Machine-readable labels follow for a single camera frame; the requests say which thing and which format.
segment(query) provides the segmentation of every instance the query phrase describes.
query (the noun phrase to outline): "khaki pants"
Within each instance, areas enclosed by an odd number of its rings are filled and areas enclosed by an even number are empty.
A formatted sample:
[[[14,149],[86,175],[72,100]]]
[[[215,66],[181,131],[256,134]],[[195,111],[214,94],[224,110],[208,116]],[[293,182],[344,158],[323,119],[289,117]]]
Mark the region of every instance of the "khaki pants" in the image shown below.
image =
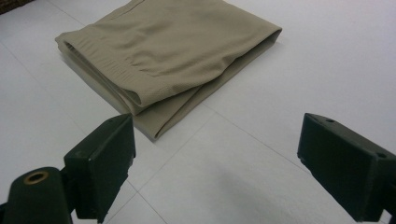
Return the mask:
[[[56,41],[94,90],[156,139],[280,31],[221,0],[139,0]]]

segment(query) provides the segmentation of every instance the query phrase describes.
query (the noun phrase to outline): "white floor tile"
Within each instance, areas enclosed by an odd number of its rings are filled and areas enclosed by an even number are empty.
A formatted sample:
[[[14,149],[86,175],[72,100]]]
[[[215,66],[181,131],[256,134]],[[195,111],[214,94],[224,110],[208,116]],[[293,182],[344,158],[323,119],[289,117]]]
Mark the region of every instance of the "white floor tile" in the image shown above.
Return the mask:
[[[2,14],[0,16],[0,40],[15,35],[58,12],[61,10],[53,4],[45,0],[35,0],[23,7]]]
[[[141,189],[213,115],[204,105],[198,105],[175,127],[165,133],[155,143],[150,142],[141,132],[135,130],[136,158],[130,169],[128,180]]]
[[[119,113],[91,90],[62,60],[55,37],[82,25],[64,13],[29,27],[3,43],[29,70],[64,111],[90,133],[101,122]]]
[[[165,224],[138,193],[108,223]]]
[[[64,155],[85,134],[0,45],[0,203],[11,182],[43,166],[64,167]]]
[[[129,2],[128,0],[50,1],[62,11],[85,25],[99,21],[114,9],[122,7]]]
[[[206,105],[294,162],[304,113],[396,152],[394,3],[231,2],[284,31]]]
[[[140,193],[167,223],[354,223],[312,176],[219,115]]]

